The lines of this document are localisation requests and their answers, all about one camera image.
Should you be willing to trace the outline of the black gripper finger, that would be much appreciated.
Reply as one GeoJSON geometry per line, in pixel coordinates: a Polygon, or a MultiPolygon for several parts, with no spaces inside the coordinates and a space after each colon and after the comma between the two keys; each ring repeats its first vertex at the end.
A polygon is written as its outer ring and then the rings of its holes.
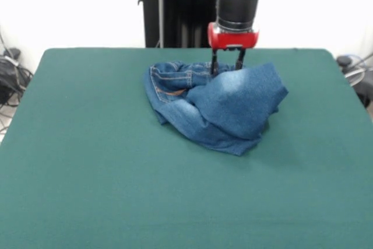
{"type": "Polygon", "coordinates": [[[242,69],[242,66],[244,64],[245,53],[246,53],[246,49],[241,48],[240,52],[239,52],[239,55],[238,55],[238,58],[237,58],[236,63],[235,63],[235,70],[242,69]]]}
{"type": "Polygon", "coordinates": [[[217,62],[217,50],[212,49],[212,60],[210,65],[210,74],[217,75],[219,72],[219,64],[217,62]]]}

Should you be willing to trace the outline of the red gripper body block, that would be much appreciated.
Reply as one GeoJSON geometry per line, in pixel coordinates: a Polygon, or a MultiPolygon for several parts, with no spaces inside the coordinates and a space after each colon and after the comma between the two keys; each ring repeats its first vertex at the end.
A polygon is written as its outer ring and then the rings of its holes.
{"type": "Polygon", "coordinates": [[[211,22],[207,28],[209,45],[213,50],[226,50],[229,48],[254,48],[257,44],[258,32],[228,32],[211,22]]]}

